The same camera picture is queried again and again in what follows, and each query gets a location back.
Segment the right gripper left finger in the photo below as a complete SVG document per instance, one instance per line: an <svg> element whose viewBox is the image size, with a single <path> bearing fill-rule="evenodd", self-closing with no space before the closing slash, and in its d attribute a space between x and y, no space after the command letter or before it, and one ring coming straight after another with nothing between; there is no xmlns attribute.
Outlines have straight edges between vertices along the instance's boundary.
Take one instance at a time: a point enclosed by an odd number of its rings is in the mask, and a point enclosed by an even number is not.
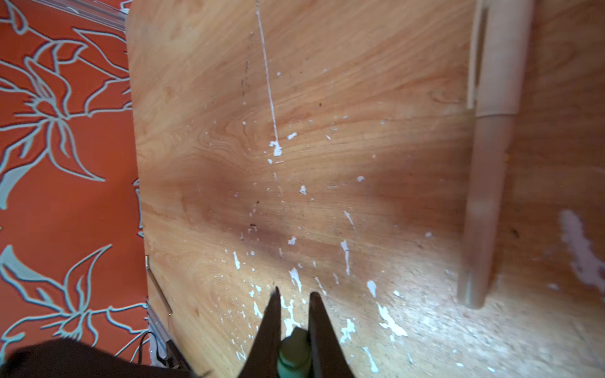
<svg viewBox="0 0 605 378"><path fill-rule="evenodd" d="M275 287L263 313L262 322L249 356L239 373L244 377L278 377L277 361L281 343L281 295Z"/></svg>

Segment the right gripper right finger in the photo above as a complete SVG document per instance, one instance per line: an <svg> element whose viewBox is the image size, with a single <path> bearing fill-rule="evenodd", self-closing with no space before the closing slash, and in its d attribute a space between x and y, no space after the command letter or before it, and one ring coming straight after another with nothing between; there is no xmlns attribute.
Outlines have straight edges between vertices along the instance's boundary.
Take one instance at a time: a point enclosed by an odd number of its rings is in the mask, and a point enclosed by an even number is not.
<svg viewBox="0 0 605 378"><path fill-rule="evenodd" d="M320 294L310 294L308 340L311 348L312 377L349 377L353 378L339 340L335 334L326 307Z"/></svg>

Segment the green pen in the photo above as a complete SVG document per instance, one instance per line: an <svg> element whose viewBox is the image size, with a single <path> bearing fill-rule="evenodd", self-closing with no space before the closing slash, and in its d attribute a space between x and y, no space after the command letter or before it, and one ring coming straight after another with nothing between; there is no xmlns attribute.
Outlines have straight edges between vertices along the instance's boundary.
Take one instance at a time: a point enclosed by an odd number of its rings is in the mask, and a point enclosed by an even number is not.
<svg viewBox="0 0 605 378"><path fill-rule="evenodd" d="M312 362L306 329L296 327L280 344L277 374L280 378L308 378Z"/></svg>

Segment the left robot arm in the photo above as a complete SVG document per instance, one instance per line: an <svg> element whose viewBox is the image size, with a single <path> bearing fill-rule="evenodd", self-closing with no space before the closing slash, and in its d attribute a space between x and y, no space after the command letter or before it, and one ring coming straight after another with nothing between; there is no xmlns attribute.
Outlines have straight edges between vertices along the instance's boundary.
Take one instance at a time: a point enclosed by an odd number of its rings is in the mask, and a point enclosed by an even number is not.
<svg viewBox="0 0 605 378"><path fill-rule="evenodd" d="M195 373L138 365L70 339L49 340L15 350L2 377L195 377Z"/></svg>

